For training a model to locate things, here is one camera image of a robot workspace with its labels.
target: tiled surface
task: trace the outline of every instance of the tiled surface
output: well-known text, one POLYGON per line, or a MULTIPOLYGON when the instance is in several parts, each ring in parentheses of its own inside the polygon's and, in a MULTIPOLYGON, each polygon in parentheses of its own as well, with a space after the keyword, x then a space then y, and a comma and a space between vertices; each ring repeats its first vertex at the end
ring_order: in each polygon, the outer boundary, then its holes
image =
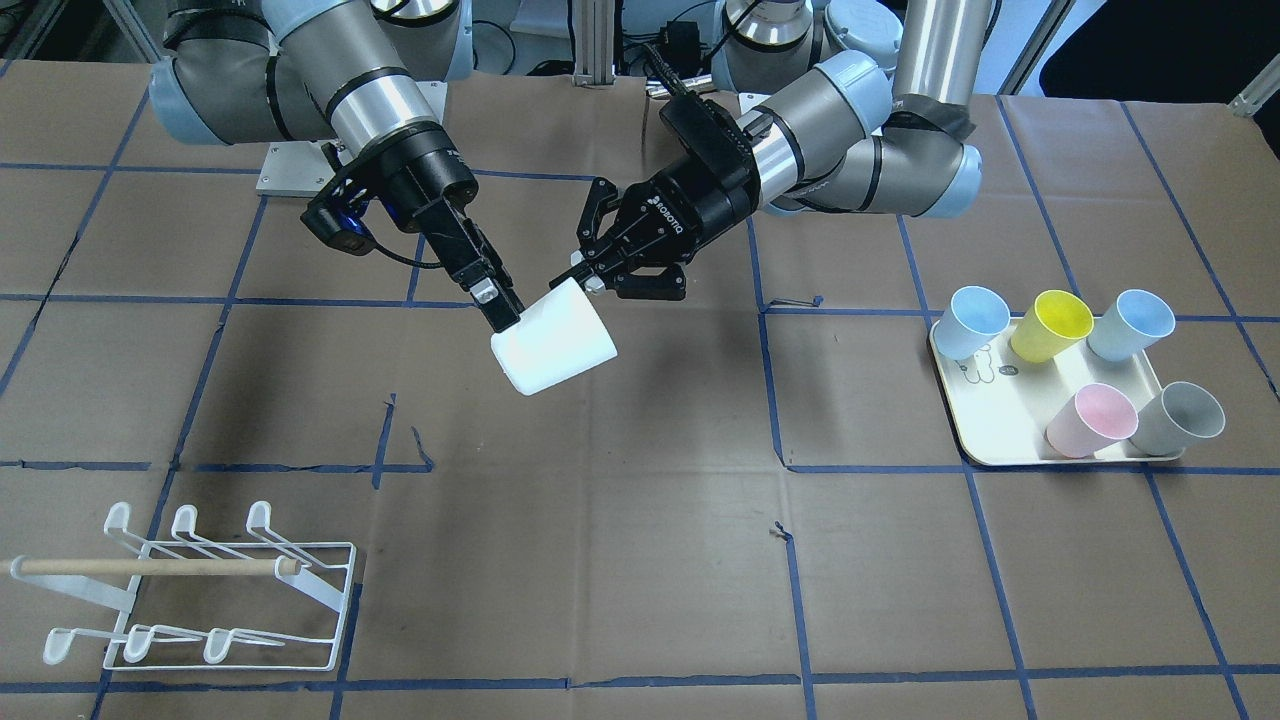
MULTIPOLYGON (((1164 720, 1239 717, 1222 678, 1089 678, 1036 680, 1036 710, 1044 720, 1164 720)), ((1251 717, 1270 717, 1253 715, 1251 717)))
MULTIPOLYGON (((183 149, 150 110, 127 132, 145 83, 0 78, 0 550, 104 555, 110 501, 147 524, 157 497, 160 525, 191 502, 234 538, 269 500, 285 534, 360 547, 355 641, 330 673, 102 684, 93 643, 56 667, 37 651, 106 620, 49 593, 12 609, 36 591, 10 585, 6 720, 99 700, 100 717, 1280 714, 1280 402, 1260 366, 1280 368, 1277 173, 1244 120, 977 97, 966 217, 756 218, 754 245, 742 225, 690 265, 686 302, 596 299, 620 357, 525 398, 452 282, 328 251, 298 201, 261 205, 262 147, 183 149), (1170 299, 1152 363, 1221 398, 1221 438, 1151 480, 965 465, 922 318, 963 284, 1020 310, 1069 277, 1098 311, 1130 284, 1170 299)), ((637 83, 451 91, 470 211, 526 302, 566 266, 590 176, 625 186, 678 154, 658 108, 637 83)), ((319 618, 279 587, 184 587, 148 585, 136 619, 319 618)))

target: black fabric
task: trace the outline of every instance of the black fabric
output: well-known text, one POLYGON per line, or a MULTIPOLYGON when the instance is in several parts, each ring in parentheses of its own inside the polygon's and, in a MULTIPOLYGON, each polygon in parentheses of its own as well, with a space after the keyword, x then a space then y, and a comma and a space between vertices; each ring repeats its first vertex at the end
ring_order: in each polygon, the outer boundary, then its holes
MULTIPOLYGON (((1280 53, 1280 0, 1111 0, 1041 72, 1050 97, 1230 102, 1280 53)), ((1280 155, 1280 109, 1254 115, 1280 155)))

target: pink cup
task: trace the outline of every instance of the pink cup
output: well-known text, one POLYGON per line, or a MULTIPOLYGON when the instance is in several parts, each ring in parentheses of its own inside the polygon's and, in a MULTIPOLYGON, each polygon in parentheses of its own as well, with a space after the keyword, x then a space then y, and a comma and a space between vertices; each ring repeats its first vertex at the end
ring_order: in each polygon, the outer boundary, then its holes
POLYGON ((1128 439, 1138 429, 1138 411, 1119 389, 1089 383, 1050 421, 1044 438, 1068 457, 1084 457, 1128 439))

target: white wire rack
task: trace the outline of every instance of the white wire rack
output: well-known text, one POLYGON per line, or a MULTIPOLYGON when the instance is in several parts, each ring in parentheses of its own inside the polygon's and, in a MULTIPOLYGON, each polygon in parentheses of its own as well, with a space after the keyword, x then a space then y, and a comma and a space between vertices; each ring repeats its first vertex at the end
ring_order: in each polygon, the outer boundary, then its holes
MULTIPOLYGON (((9 574, 18 580, 36 587, 69 594, 110 607, 118 611, 115 625, 110 630, 92 628, 54 628, 45 641, 44 661, 56 665, 67 659, 72 643, 77 637, 99 638, 108 642, 102 667, 108 670, 333 670, 338 664, 338 652, 342 644, 343 630, 347 626, 347 615, 351 610, 351 592, 355 580, 356 546, 349 542, 308 542, 296 543, 285 539, 271 529, 271 505, 266 501, 257 501, 250 507, 244 529, 257 542, 216 542, 196 533, 196 509, 183 505, 178 509, 170 528, 170 541, 148 541, 128 529, 131 507, 127 502, 116 502, 111 506, 102 525, 102 532, 108 538, 125 547, 138 561, 168 561, 156 562, 159 570, 168 566, 164 573, 146 571, 146 564, 132 574, 124 588, 96 580, 82 574, 60 574, 54 571, 40 571, 33 568, 42 561, 29 560, 27 556, 14 559, 9 564, 9 574), (338 562, 324 562, 317 557, 340 557, 338 562), (270 555, 274 566, 268 566, 265 573, 218 571, 206 573, 201 568, 219 564, 209 561, 244 561, 232 562, 229 566, 244 566, 252 562, 259 564, 264 555, 270 555), (24 569, 24 564, 31 568, 24 569), (145 575, 246 575, 270 574, 275 582, 284 583, 298 591, 311 601, 321 605, 333 612, 333 634, 328 637, 302 637, 285 633, 250 628, 211 628, 197 630, 180 628, 177 625, 143 625, 129 626, 133 606, 137 601, 138 587, 145 575), (191 662, 175 664, 169 661, 166 653, 164 664, 145 664, 147 653, 157 644, 191 644, 201 647, 200 655, 192 653, 191 662), (255 664, 224 664, 228 655, 237 646, 257 646, 260 648, 279 648, 280 652, 256 653, 257 657, 278 656, 278 661, 256 661, 255 664), (328 648, 328 661, 311 665, 300 664, 298 657, 316 657, 315 652, 300 653, 297 648, 317 647, 328 648)), ((95 574, 105 570, 108 565, 119 565, 115 560, 82 560, 82 561, 44 561, 47 564, 60 562, 68 568, 82 566, 82 573, 95 574)), ((227 601, 234 602, 237 598, 228 593, 227 601)))

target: gray cup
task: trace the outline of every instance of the gray cup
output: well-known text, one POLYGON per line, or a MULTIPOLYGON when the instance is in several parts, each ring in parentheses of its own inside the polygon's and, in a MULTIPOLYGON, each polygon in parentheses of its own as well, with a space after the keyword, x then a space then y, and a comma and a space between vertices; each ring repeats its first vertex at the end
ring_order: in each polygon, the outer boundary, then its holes
POLYGON ((1138 413, 1138 432, 1129 438, 1148 455, 1176 455, 1216 438, 1226 427, 1222 405, 1196 383, 1170 383, 1138 413))

